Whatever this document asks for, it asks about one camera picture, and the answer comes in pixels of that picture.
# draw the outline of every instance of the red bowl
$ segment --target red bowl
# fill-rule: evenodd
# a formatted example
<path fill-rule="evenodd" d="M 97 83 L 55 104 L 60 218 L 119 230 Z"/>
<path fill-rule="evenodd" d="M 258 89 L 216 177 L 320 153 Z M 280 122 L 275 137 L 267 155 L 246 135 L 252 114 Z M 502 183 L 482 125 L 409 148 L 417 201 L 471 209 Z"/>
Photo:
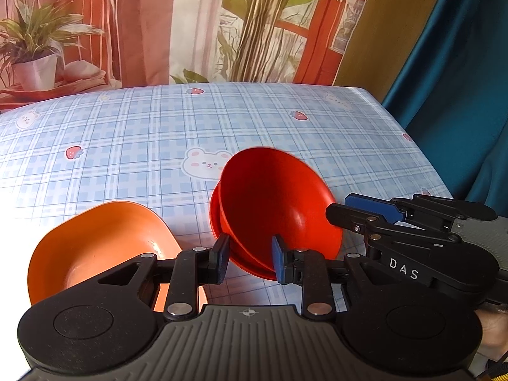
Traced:
<path fill-rule="evenodd" d="M 209 216 L 213 236 L 217 239 L 223 231 L 221 226 L 221 223 L 223 222 L 221 222 L 220 219 L 220 206 L 218 201 L 218 185 L 215 187 L 212 196 L 210 197 Z M 265 268 L 253 257 L 249 256 L 249 254 L 233 239 L 231 239 L 230 243 L 230 259 L 235 265 L 251 275 L 272 281 L 277 280 L 274 271 Z"/>
<path fill-rule="evenodd" d="M 335 259 L 342 229 L 326 220 L 335 202 L 308 165 L 283 151 L 254 147 L 226 163 L 217 185 L 222 230 L 266 269 L 273 271 L 272 237 L 288 248 L 308 248 Z"/>

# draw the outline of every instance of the teal curtain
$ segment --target teal curtain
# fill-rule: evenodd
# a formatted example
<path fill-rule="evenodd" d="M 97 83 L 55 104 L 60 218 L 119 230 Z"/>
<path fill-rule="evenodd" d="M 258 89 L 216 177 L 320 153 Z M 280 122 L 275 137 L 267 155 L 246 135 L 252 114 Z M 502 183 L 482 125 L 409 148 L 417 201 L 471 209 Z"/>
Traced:
<path fill-rule="evenodd" d="M 383 105 L 455 198 L 508 216 L 508 0 L 438 0 Z"/>

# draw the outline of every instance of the table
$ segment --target table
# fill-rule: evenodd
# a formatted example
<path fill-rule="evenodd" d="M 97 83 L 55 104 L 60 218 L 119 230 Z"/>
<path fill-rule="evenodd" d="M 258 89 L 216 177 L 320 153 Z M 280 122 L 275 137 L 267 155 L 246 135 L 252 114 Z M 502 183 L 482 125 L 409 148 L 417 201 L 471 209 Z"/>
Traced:
<path fill-rule="evenodd" d="M 129 88 L 0 115 L 0 224 L 16 259 L 3 271 L 12 300 L 12 328 L 4 339 L 13 345 L 16 376 L 27 369 L 15 338 L 30 305 L 26 270 L 47 231 L 120 199 L 161 216 L 182 249 L 210 247 L 208 204 L 218 175 L 192 171 L 184 161 L 190 151 L 230 156 L 260 145 L 305 161 L 340 203 L 351 192 L 450 197 L 417 145 L 362 89 L 236 83 Z M 364 251 L 362 238 L 346 231 L 339 256 L 352 251 Z M 300 306 L 300 287 L 248 275 L 232 263 L 225 283 L 206 291 L 210 303 Z M 338 287 L 334 294 L 344 310 Z"/>

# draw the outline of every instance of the bowl rim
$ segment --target bowl rim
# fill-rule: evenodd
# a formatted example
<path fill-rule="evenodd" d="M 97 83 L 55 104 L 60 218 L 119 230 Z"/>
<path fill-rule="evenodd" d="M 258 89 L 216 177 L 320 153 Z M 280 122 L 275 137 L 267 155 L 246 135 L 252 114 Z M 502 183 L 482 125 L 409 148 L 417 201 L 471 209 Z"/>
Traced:
<path fill-rule="evenodd" d="M 332 191 L 330 190 L 330 188 L 328 187 L 327 183 L 321 178 L 320 175 L 318 175 L 316 173 L 316 171 L 311 168 L 308 164 L 306 164 L 303 160 L 299 159 L 298 157 L 296 157 L 295 155 L 289 153 L 289 152 L 286 152 L 284 150 L 280 150 L 280 149 L 277 149 L 275 147 L 268 147 L 268 146 L 254 146 L 254 147 L 250 147 L 250 148 L 246 148 L 246 149 L 243 149 L 241 151 L 239 151 L 238 153 L 235 153 L 231 158 L 229 158 L 229 160 L 226 162 L 225 166 L 224 166 L 224 169 L 221 173 L 221 180 L 222 180 L 222 176 L 224 175 L 224 172 L 226 171 L 226 169 L 228 168 L 228 165 L 231 167 L 231 162 L 233 161 L 234 163 L 234 160 L 235 158 L 238 159 L 238 155 L 241 155 L 247 151 L 252 151 L 252 150 L 256 150 L 256 149 L 263 149 L 263 150 L 270 150 L 271 152 L 276 152 L 276 153 L 280 153 L 280 154 L 284 154 L 286 156 L 289 156 L 289 158 L 292 158 L 294 159 L 298 164 L 300 164 L 303 168 L 305 168 L 306 170 L 308 170 L 316 179 L 318 179 L 319 182 L 321 182 L 321 184 L 324 186 L 324 189 L 327 191 L 327 196 L 326 198 L 328 198 L 330 200 L 330 203 L 334 203 L 336 202 L 336 199 L 332 193 Z M 224 213 L 224 208 L 223 208 L 223 205 L 222 205 L 222 193 L 221 193 L 221 190 L 222 190 L 222 187 L 221 187 L 221 182 L 219 181 L 219 183 L 217 184 L 217 188 L 218 188 L 218 200 L 219 200 L 219 208 L 220 208 L 220 216 L 222 216 L 224 222 L 226 223 L 229 231 L 230 231 L 230 235 L 231 237 L 238 243 L 238 245 L 240 247 L 242 247 L 244 249 L 244 251 L 252 258 L 254 258 L 259 264 L 263 265 L 265 268 L 268 268 L 268 266 L 261 262 L 259 259 L 257 259 L 257 257 L 255 257 L 240 241 L 239 239 L 237 238 L 236 234 L 235 234 L 235 231 L 233 230 L 233 228 L 231 227 L 231 224 L 228 222 L 228 219 L 227 217 L 225 216 L 225 213 Z M 342 246 L 342 237 L 343 237 L 343 233 L 342 233 L 342 229 L 341 228 L 338 228 L 336 227 L 335 229 L 337 229 L 337 234 L 339 234 L 339 244 L 338 244 L 338 247 L 337 247 L 337 253 L 335 254 L 335 257 L 337 257 L 337 255 L 339 254 L 340 252 L 340 248 Z"/>
<path fill-rule="evenodd" d="M 55 295 L 55 294 L 51 294 L 51 295 L 47 295 L 45 297 L 40 297 L 41 294 L 39 292 L 41 292 L 41 290 L 38 288 L 38 285 L 35 285 L 37 288 L 34 288 L 34 284 L 32 283 L 34 281 L 41 281 L 41 279 L 44 280 L 44 277 L 40 276 L 40 274 L 38 273 L 39 271 L 37 269 L 40 267 L 40 265 L 42 265 L 44 263 L 44 259 L 46 259 L 46 260 L 48 259 L 47 256 L 44 256 L 44 251 L 46 250 L 47 245 L 49 245 L 49 242 L 52 240 L 52 235 L 55 233 L 55 230 L 61 228 L 63 225 L 68 225 L 69 223 L 72 224 L 73 222 L 76 222 L 76 218 L 81 217 L 85 214 L 88 214 L 91 211 L 97 211 L 98 208 L 104 209 L 105 206 L 112 206 L 112 205 L 118 206 L 119 204 L 121 204 L 123 206 L 129 205 L 131 207 L 136 207 L 138 210 L 142 210 L 144 213 L 149 214 L 149 216 L 151 216 L 151 217 L 155 216 L 156 218 L 153 218 L 153 219 L 157 219 L 158 221 L 160 221 L 161 228 L 164 230 L 167 230 L 167 233 L 173 237 L 173 240 L 171 242 L 169 242 L 168 244 L 176 245 L 176 247 L 178 247 L 178 253 L 180 253 L 182 251 L 181 246 L 178 244 L 178 241 L 176 240 L 176 237 L 171 232 L 169 226 L 166 224 L 166 222 L 164 222 L 164 220 L 162 219 L 161 216 L 159 216 L 156 212 L 151 210 L 149 207 L 144 206 L 143 204 L 140 204 L 137 202 L 124 201 L 124 200 L 103 202 L 103 203 L 93 206 L 92 208 L 89 208 L 81 213 L 75 214 L 74 216 L 65 220 L 61 224 L 55 226 L 50 231 L 48 231 L 48 233 L 46 233 L 42 237 L 42 239 L 37 243 L 34 251 L 31 254 L 29 267 L 26 272 L 26 285 L 27 285 L 27 291 L 29 294 L 29 300 L 30 300 L 31 305 L 34 305 L 35 303 L 45 299 L 48 296 Z"/>

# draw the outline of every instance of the printed backdrop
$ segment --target printed backdrop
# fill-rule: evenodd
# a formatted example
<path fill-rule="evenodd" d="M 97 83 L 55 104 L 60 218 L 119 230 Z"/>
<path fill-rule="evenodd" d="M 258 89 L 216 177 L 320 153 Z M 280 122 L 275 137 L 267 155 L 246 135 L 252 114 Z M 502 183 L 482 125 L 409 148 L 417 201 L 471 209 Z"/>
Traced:
<path fill-rule="evenodd" d="M 168 83 L 331 85 L 365 0 L 0 1 L 6 19 L 0 110 L 8 110 L 73 93 Z M 62 10 L 48 14 L 47 7 Z M 12 50 L 5 43 L 37 44 L 37 26 L 63 13 L 72 16 L 65 20 L 68 34 L 54 34 L 63 42 L 56 68 L 41 59 L 15 70 L 19 53 L 7 56 Z M 23 20 L 28 37 L 17 34 Z M 26 83 L 52 84 L 53 74 L 54 86 L 34 90 Z"/>

